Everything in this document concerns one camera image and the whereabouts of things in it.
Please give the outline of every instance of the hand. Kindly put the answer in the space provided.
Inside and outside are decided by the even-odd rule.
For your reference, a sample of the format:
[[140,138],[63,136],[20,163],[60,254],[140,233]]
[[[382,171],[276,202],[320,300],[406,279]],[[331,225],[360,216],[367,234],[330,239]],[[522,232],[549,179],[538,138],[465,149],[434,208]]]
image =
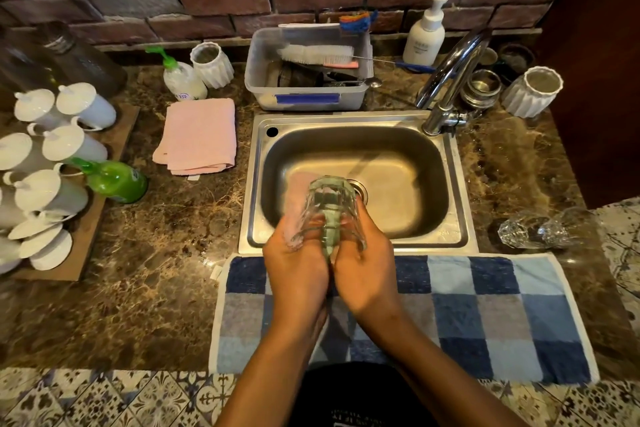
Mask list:
[[[404,316],[404,309],[397,290],[393,245],[373,222],[359,197],[357,202],[367,248],[361,252],[352,234],[343,232],[333,274],[340,297],[360,326],[372,333],[389,320]],[[343,229],[352,226],[353,223],[342,223]]]
[[294,251],[284,239],[285,223],[282,218],[262,249],[273,293],[271,324],[293,334],[313,336],[326,318],[329,265],[319,230],[308,232],[302,246]]

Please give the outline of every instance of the green bottle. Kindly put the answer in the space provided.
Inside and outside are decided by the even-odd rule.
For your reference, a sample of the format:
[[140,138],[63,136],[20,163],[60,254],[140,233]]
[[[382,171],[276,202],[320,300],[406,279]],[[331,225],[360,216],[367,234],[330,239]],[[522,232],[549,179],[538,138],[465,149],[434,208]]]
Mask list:
[[93,162],[72,157],[71,164],[86,175],[86,183],[93,192],[110,197],[118,203],[138,201],[147,191],[147,177],[123,162]]

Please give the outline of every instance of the faucet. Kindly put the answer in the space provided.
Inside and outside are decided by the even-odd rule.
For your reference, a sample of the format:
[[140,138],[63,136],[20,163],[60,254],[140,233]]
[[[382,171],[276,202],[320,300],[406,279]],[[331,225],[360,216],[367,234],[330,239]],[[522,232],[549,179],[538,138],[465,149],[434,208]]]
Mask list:
[[491,29],[484,27],[469,31],[447,54],[447,57],[420,90],[415,100],[415,106],[429,108],[436,95],[444,88],[445,83],[453,78],[444,98],[435,103],[429,118],[422,124],[422,131],[427,135],[438,135],[443,127],[465,124],[477,115],[477,111],[460,111],[454,108],[453,103],[461,86],[467,83],[469,76],[476,68],[478,59],[489,45],[491,34]]

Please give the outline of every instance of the brown marble countertop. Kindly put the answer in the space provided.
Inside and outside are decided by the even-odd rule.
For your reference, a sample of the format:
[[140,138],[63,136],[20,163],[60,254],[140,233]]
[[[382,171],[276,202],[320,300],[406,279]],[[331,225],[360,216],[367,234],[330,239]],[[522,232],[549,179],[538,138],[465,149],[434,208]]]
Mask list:
[[[116,97],[140,107],[124,161],[150,178],[146,196],[108,204],[77,283],[0,278],[0,367],[204,370],[216,284],[212,266],[238,240],[253,115],[260,111],[236,67],[232,83],[212,96],[236,102],[236,167],[187,181],[151,161],[163,132],[163,68],[130,67]],[[370,91],[365,110],[412,109],[427,76],[376,67],[384,86]],[[0,130],[13,126],[0,114]],[[541,212],[582,204],[548,112],[538,119],[493,108],[458,132],[481,252],[513,253],[495,239],[500,219],[523,209]],[[640,379],[640,351],[600,248],[595,222],[588,244],[557,253],[582,314],[603,379]]]

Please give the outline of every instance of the white pump bottle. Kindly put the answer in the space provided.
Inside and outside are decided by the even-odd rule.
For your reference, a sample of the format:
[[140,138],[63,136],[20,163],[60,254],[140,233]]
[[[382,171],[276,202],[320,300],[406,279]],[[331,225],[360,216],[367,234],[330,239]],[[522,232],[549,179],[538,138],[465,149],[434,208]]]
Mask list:
[[409,31],[402,59],[406,63],[431,66],[444,41],[442,6],[448,0],[432,0],[430,9],[424,11],[422,19]]

